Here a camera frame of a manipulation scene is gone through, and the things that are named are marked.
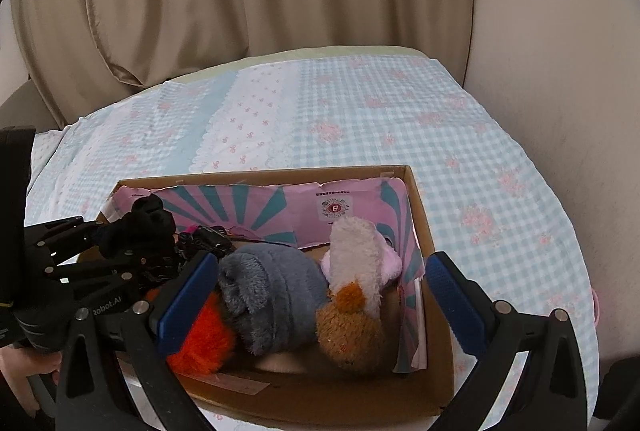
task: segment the beige wall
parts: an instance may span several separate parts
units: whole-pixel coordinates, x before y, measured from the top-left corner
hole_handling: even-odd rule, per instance
[[[476,0],[465,88],[572,219],[601,357],[640,353],[640,0]]]
[[[10,0],[0,3],[0,104],[28,79],[15,37]]]

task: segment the mattress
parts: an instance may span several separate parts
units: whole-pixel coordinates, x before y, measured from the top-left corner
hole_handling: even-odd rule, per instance
[[[124,178],[409,164],[435,247],[467,277],[520,312],[571,314],[593,412],[593,299],[572,225],[522,148],[422,53],[330,47],[247,58],[38,135],[36,155],[27,224],[94,218]],[[453,343],[458,388],[475,359]],[[525,358],[516,358],[486,427],[504,412]],[[241,425],[206,414],[218,429]]]

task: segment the silver bolt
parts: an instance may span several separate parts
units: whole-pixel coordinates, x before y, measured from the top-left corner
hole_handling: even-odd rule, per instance
[[[144,299],[133,303],[133,312],[135,314],[143,314],[147,310],[149,310],[149,303],[146,302]]]
[[[511,308],[512,308],[511,305],[506,301],[500,300],[495,302],[495,309],[500,314],[508,314],[509,312],[511,312]]]
[[[89,317],[89,309],[88,308],[82,307],[82,308],[79,308],[78,311],[76,311],[76,319],[78,321],[84,321],[88,317]]]
[[[565,310],[562,310],[561,308],[554,310],[554,316],[556,316],[556,319],[558,321],[567,321],[567,319],[569,319],[569,314],[567,312],[565,312]]]

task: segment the orange plush toy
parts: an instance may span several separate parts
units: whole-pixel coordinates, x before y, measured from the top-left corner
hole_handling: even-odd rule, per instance
[[[155,297],[155,293],[149,294],[147,299]],[[231,357],[235,347],[236,335],[222,319],[218,294],[212,293],[196,317],[180,351],[169,355],[166,361],[174,373],[210,375]]]

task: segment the white label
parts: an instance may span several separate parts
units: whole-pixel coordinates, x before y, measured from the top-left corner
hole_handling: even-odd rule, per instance
[[[318,216],[321,220],[337,220],[351,211],[353,200],[351,195],[328,193],[318,196]]]
[[[228,389],[237,393],[244,393],[245,395],[256,395],[269,385],[268,382],[242,379],[241,377],[234,377],[232,375],[227,375],[226,373],[198,376],[189,375],[188,377],[195,379],[196,381],[206,382],[207,384],[215,387],[221,387],[222,389]]]

